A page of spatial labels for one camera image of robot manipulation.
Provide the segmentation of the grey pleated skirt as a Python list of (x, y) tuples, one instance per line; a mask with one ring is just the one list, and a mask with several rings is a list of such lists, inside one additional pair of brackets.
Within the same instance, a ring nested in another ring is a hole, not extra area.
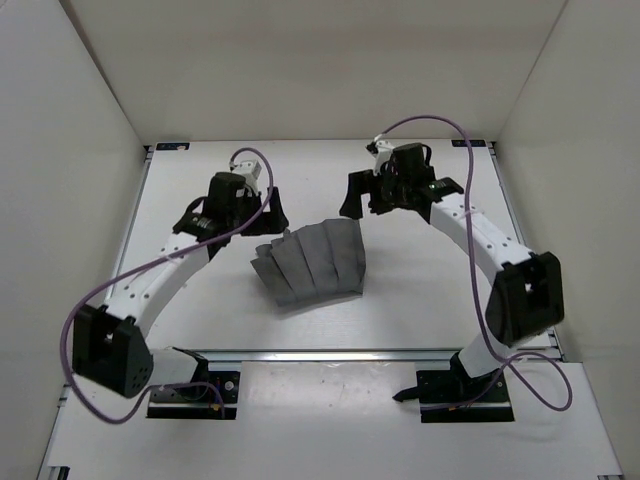
[(364, 293), (366, 251), (360, 223), (326, 219), (256, 248), (251, 265), (279, 307)]

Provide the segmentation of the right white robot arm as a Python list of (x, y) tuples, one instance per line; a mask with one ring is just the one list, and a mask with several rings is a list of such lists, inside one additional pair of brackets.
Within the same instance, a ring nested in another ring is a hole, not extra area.
[(359, 220), (365, 209), (376, 215), (413, 211), (460, 247), (491, 285), (481, 332), (459, 352), (458, 369), (448, 376), (452, 395), (471, 400), (483, 390), (484, 376), (516, 348), (564, 319), (560, 261), (509, 237), (465, 200), (462, 186), (438, 178), (429, 146), (377, 140), (366, 149), (375, 166), (349, 175), (341, 215)]

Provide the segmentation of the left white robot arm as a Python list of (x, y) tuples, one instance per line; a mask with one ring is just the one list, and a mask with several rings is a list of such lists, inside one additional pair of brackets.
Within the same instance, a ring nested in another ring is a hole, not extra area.
[(199, 354), (182, 348), (152, 350), (146, 337), (164, 308), (231, 238), (283, 232), (288, 226), (279, 193), (264, 201), (261, 165), (243, 161), (216, 173), (206, 196), (194, 200), (173, 226), (161, 264), (133, 276), (99, 307), (84, 305), (73, 322), (72, 369), (125, 398), (148, 385), (174, 384), (188, 398), (208, 389)]

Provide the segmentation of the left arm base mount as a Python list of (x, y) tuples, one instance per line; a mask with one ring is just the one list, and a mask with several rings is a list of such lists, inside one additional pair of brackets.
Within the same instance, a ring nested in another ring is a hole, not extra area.
[(216, 364), (191, 350), (158, 352), (146, 417), (163, 420), (235, 420), (240, 364)]

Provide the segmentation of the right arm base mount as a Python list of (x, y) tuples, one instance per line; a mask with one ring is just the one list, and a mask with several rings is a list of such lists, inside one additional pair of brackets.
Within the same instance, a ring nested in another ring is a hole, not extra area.
[(418, 401), (423, 424), (509, 423), (515, 421), (504, 373), (495, 369), (470, 377), (456, 353), (448, 370), (418, 370), (416, 385), (393, 396)]

